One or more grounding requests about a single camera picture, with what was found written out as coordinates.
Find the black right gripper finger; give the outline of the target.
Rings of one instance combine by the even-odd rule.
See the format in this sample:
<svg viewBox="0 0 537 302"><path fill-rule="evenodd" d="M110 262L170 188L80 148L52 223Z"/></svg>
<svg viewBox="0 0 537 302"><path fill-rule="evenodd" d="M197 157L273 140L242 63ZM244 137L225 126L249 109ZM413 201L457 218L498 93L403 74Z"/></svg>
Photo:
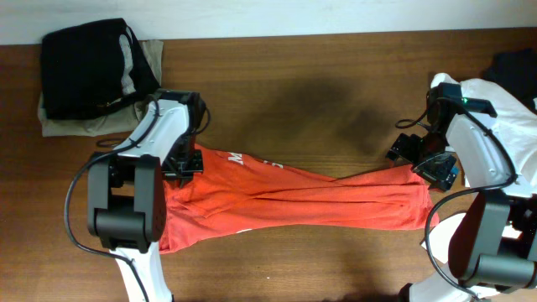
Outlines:
<svg viewBox="0 0 537 302"><path fill-rule="evenodd" d="M407 135L401 133L392 144L385 156L395 163L398 159L417 164L420 158L420 137L416 134Z"/></svg>
<svg viewBox="0 0 537 302"><path fill-rule="evenodd" d="M451 153L431 155L413 167L413 172L430 183L429 190L448 191L453 186L459 169Z"/></svg>

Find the orange FRAM t-shirt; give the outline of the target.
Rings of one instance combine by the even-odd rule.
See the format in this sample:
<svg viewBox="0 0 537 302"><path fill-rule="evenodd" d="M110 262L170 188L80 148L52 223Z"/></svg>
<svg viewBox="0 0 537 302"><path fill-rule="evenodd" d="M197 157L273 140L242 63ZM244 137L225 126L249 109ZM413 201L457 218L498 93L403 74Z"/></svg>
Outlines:
<svg viewBox="0 0 537 302"><path fill-rule="evenodd" d="M163 254L267 227L419 230L433 207L408 165L336 179L247 154L202 148L201 155L204 170L190 183L164 184Z"/></svg>

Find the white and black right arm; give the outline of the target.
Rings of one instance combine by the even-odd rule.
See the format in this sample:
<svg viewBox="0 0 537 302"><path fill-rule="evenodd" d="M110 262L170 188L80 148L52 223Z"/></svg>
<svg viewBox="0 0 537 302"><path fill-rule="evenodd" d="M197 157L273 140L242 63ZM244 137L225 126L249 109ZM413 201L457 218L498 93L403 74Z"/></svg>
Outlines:
<svg viewBox="0 0 537 302"><path fill-rule="evenodd" d="M536 286L536 194L524 182L506 143L493 130L494 105L484 99L428 94L422 115L428 133L401 134L387 153L403 159L434 189L448 191L461 164L469 188L449 194L430 211L473 194L474 201L449 240L445 268L406 284L400 301L479 301L474 287L500 294Z"/></svg>

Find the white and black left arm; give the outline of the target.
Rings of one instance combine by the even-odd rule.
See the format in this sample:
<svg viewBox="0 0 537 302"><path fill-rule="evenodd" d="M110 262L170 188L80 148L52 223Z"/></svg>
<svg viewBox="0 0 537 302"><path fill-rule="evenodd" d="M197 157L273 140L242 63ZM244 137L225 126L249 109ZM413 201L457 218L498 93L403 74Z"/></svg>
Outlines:
<svg viewBox="0 0 537 302"><path fill-rule="evenodd" d="M87 228L117 261L131 301L171 301L159 240L166 224L165 181L179 185L202 172L195 149L210 116L197 92L158 90L133 132L88 169Z"/></svg>

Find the folded beige garment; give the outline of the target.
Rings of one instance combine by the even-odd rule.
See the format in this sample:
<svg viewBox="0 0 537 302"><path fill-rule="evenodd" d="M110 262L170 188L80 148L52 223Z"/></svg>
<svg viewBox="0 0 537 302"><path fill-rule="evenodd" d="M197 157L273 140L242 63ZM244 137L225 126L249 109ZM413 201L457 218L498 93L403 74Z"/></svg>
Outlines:
<svg viewBox="0 0 537 302"><path fill-rule="evenodd" d="M141 48L158 83L162 79L162 54L164 42L147 40ZM89 120L52 120L46 117L43 95L39 96L37 116L44 137L86 136L96 137L111 133L133 131L147 111L147 102L135 102L108 116Z"/></svg>

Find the white t-shirt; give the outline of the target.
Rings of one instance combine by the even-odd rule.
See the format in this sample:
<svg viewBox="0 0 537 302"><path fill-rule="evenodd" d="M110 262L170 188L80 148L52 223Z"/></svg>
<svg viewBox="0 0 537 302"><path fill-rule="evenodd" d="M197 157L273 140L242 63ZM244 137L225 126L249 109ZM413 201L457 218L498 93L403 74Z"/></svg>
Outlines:
<svg viewBox="0 0 537 302"><path fill-rule="evenodd" d="M521 104L501 86L480 79L455 81L446 73L433 77L432 89L454 84L461 91L465 104L471 99L491 102L497 113L472 115L490 129L507 151L518 178L506 188L517 197L536 196L536 115ZM508 178L508 167L502 156L495 154L498 147L462 113L457 113L448 123L446 138L449 150L456 152L464 170L467 188L495 185Z"/></svg>

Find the dark garment at right edge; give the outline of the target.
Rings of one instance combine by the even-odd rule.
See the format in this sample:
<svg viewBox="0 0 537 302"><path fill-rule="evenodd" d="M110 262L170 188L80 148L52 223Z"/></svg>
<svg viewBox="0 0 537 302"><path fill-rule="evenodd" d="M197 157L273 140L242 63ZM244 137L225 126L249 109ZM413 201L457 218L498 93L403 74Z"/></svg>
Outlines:
<svg viewBox="0 0 537 302"><path fill-rule="evenodd" d="M492 64L482 73L536 113L536 51L522 49L493 56Z"/></svg>

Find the folded black garment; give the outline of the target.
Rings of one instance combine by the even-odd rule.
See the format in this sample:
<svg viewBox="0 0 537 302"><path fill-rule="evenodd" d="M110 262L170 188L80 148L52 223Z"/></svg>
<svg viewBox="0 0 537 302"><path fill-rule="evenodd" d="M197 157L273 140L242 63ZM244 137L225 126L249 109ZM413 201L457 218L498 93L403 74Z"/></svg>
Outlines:
<svg viewBox="0 0 537 302"><path fill-rule="evenodd" d="M160 88L141 44L122 18L46 34L40 69L48 119L103 117Z"/></svg>

